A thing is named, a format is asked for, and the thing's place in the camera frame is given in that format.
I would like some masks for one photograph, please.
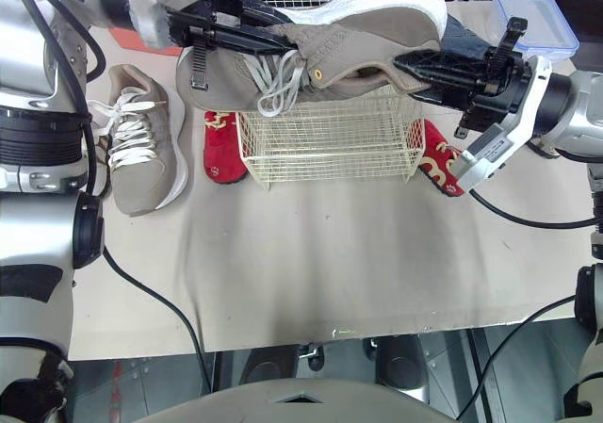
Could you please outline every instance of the shoe tongue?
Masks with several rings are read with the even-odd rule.
[[[127,95],[128,93],[135,93],[136,96],[132,97],[128,100],[129,103],[138,103],[140,101],[150,101],[150,93],[138,87],[124,87],[122,89],[122,95]]]

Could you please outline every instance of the gray floor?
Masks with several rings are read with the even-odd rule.
[[[513,326],[486,329],[494,350]],[[464,331],[422,334],[430,371],[431,406],[456,416],[469,400],[476,377]],[[562,417],[562,396],[574,380],[590,336],[573,319],[534,323],[508,345],[497,362],[500,399],[507,422],[552,422]],[[360,340],[325,345],[319,372],[301,361],[298,377],[374,382],[374,364]],[[225,382],[237,384],[248,351],[235,351]],[[74,363],[68,420],[74,423],[128,423],[199,396],[201,381],[194,356]],[[120,419],[111,419],[111,413]],[[476,406],[465,422],[486,421]]]

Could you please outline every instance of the white sole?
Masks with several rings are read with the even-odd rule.
[[[188,164],[184,153],[180,149],[178,144],[178,138],[182,131],[182,126],[185,122],[185,104],[182,102],[182,98],[178,95],[175,90],[163,88],[168,93],[168,105],[170,108],[170,135],[171,135],[171,146],[173,152],[176,155],[176,177],[171,186],[170,192],[165,199],[155,208],[160,209],[173,202],[185,189],[188,181]]]
[[[295,24],[331,24],[351,15],[382,8],[407,7],[428,15],[444,36],[448,11],[445,0],[332,0],[316,8],[277,8]]]

